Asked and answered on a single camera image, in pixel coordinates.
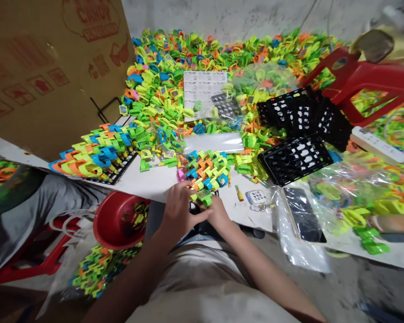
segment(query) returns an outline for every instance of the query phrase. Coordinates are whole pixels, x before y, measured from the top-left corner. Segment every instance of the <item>red plastic stool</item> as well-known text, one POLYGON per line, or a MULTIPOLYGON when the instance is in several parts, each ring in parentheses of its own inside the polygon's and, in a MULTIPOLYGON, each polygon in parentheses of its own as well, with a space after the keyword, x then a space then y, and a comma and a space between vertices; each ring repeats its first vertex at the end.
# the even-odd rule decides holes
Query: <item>red plastic stool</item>
POLYGON ((339 47, 330 53, 303 79, 303 86, 310 84, 324 68, 335 76, 335 81, 323 92, 347 116, 354 126, 364 127, 404 103, 404 65, 377 65, 358 61, 359 55, 349 54, 347 47, 339 47), (368 108, 394 99, 378 111, 364 117, 351 102, 362 89, 384 91, 388 94, 368 108))
MULTIPOLYGON (((55 219, 54 226, 62 227, 67 218, 68 216, 63 216, 55 219)), ((78 218, 72 219, 67 225, 67 228, 70 230, 78 230, 79 227, 76 225, 78 221, 78 218)), ((39 275, 53 275, 61 265, 58 261, 67 248, 63 245, 70 240, 69 236, 62 237, 54 250, 41 264, 29 268, 17 268, 16 265, 21 261, 28 260, 30 256, 34 254, 39 254, 36 253, 35 250, 45 250, 60 234, 61 232, 52 230, 48 224, 32 234, 6 265, 0 268, 0 284, 39 275), (53 231, 49 238, 36 241, 37 238, 48 231, 53 231)))

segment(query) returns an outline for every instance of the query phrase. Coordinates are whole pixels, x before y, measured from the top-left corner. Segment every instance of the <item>finger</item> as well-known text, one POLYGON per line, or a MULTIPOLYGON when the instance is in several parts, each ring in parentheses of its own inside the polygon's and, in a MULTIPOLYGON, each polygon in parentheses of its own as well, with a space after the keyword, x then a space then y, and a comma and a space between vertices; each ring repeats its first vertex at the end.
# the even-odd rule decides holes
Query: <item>finger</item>
POLYGON ((202 210, 206 210, 206 209, 207 209, 207 207, 201 202, 201 200, 196 200, 196 201, 194 202, 194 204, 196 204, 197 206, 199 206, 199 208, 202 209, 202 210))
POLYGON ((209 218, 209 216, 212 214, 213 210, 205 210, 199 214, 195 214, 192 216, 192 219, 196 221, 196 223, 203 222, 209 218))
POLYGON ((172 201, 175 199, 175 185, 172 185, 167 192, 167 202, 172 201))
POLYGON ((196 194, 197 191, 191 188, 183 188, 182 194, 184 197, 190 197, 190 195, 196 194))
POLYGON ((184 181, 184 182, 179 182, 172 187, 175 187, 175 189, 182 189, 182 188, 185 188, 186 186, 192 186, 192 185, 193 185, 193 182, 184 181))

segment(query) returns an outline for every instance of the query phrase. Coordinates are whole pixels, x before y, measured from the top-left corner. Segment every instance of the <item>person's leg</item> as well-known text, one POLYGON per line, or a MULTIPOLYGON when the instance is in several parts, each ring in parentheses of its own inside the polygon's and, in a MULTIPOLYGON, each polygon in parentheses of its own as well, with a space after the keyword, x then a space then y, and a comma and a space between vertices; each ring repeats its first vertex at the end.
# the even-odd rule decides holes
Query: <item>person's leg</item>
POLYGON ((53 216, 71 209, 98 205, 105 195, 95 188, 60 175, 46 175, 39 189, 17 207, 0 215, 0 268, 30 234, 53 216))

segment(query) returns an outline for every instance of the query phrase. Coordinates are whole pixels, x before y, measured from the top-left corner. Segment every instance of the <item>floor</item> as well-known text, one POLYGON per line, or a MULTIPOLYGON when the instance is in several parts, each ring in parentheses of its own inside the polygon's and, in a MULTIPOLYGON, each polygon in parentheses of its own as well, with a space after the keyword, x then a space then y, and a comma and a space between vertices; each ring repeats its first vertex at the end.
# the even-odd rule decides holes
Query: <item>floor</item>
MULTIPOLYGON (((362 301, 404 314, 404 270, 387 268, 358 257, 331 258, 331 274, 321 274, 292 265, 275 235, 252 238, 299 287, 329 322, 374 322, 361 310, 362 301)), ((39 276, 8 285, 49 290, 53 277, 39 276)))

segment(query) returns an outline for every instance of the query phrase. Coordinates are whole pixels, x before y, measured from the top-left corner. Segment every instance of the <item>phone screen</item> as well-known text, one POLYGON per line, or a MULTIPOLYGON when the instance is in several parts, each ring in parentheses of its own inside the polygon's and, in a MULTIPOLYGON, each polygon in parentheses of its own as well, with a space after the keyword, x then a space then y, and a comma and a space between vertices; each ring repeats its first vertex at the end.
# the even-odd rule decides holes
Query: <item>phone screen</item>
POLYGON ((326 243, 326 237, 305 191, 301 188, 283 188, 283 190, 301 239, 308 242, 326 243))

